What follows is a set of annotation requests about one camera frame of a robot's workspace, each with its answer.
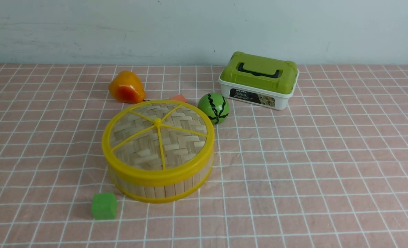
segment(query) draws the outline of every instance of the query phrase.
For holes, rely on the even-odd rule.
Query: storage box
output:
[[[292,61],[235,52],[219,76],[224,97],[275,110],[286,108],[299,71]]]

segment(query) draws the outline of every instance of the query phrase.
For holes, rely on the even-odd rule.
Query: yellow plastic rim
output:
[[[113,177],[111,177],[111,180],[123,194],[127,195],[128,197],[136,201],[140,201],[140,202],[148,203],[148,204],[164,204],[164,203],[169,203],[171,201],[177,201],[179,199],[183,199],[193,194],[196,190],[198,190],[207,181],[208,177],[210,176],[212,168],[213,168],[213,163],[214,163],[214,160],[212,158],[210,169],[208,170],[205,177],[201,180],[201,182],[199,182],[197,185],[192,187],[190,190],[184,191],[183,193],[180,193],[179,195],[175,195],[175,196],[171,196],[167,198],[147,198],[147,197],[137,196],[137,195],[134,195],[132,193],[125,191],[122,187],[119,186],[119,184],[115,181]]]
[[[138,113],[133,112],[135,108],[142,107],[144,105],[150,105],[154,103],[171,103],[171,104],[177,104],[178,106],[174,108],[173,110],[169,111],[166,116],[161,119],[161,123],[159,123],[159,120],[151,120],[145,116],[142,116]],[[168,115],[170,115],[172,112],[174,112],[177,108],[180,107],[186,107],[190,110],[195,111],[204,121],[205,126],[207,128],[207,134],[202,134],[199,132],[194,132],[192,130],[187,130],[187,129],[182,129],[180,127],[171,127],[169,125],[164,125],[162,121],[166,119]],[[140,116],[141,118],[144,118],[148,121],[151,121],[154,123],[154,125],[131,135],[128,137],[125,141],[121,142],[118,144],[116,147],[111,147],[109,144],[109,140],[111,137],[111,132],[114,127],[114,125],[119,121],[123,115],[127,113],[132,113],[135,115]],[[156,127],[158,130],[158,136],[161,135],[160,132],[160,127],[167,127],[167,128],[173,128],[177,130],[181,130],[184,132],[190,132],[196,135],[204,135],[207,137],[207,140],[202,147],[201,151],[196,154],[194,158],[189,160],[188,162],[179,165],[175,168],[170,168],[170,169],[163,169],[159,171],[147,171],[147,170],[142,170],[139,168],[134,168],[129,165],[126,165],[123,163],[121,160],[119,160],[113,153],[114,149],[117,149],[119,146],[124,144],[125,142],[131,140],[133,137],[136,135],[139,135],[151,128]],[[162,146],[162,140],[161,138],[159,139],[160,141],[160,149],[161,149],[161,154],[163,154],[163,146]],[[193,105],[190,105],[185,102],[179,102],[179,101],[174,101],[174,100],[150,100],[147,102],[142,102],[139,104],[135,104],[123,111],[121,111],[119,114],[117,114],[114,118],[111,119],[109,124],[106,126],[106,129],[103,133],[103,138],[102,138],[102,149],[103,149],[103,154],[106,158],[106,160],[109,162],[110,167],[114,170],[114,172],[117,174],[118,177],[121,179],[130,182],[132,184],[136,185],[142,185],[142,186],[148,186],[148,187],[163,187],[166,185],[172,185],[177,182],[184,181],[185,179],[188,179],[198,173],[206,164],[207,162],[212,159],[213,156],[213,143],[215,141],[215,131],[213,129],[213,124],[211,123],[210,119],[205,115],[204,112],[202,112],[199,108],[194,107]]]

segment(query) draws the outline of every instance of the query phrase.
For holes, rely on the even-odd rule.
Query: green lid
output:
[[[291,93],[296,77],[297,65],[292,61],[243,52],[235,52],[221,74],[223,81],[280,94]]]

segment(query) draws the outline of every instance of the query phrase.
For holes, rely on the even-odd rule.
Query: orange toy fruit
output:
[[[187,99],[185,99],[185,97],[183,95],[181,95],[181,94],[179,94],[177,96],[174,96],[174,97],[171,97],[169,99],[187,103]]]
[[[138,75],[130,71],[120,72],[109,84],[109,92],[119,102],[140,103],[146,93]]]

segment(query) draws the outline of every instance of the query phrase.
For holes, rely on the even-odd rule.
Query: box label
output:
[[[234,88],[230,89],[230,97],[262,104],[269,107],[274,107],[276,104],[276,100],[274,99],[274,97],[256,94],[248,91],[242,91]]]

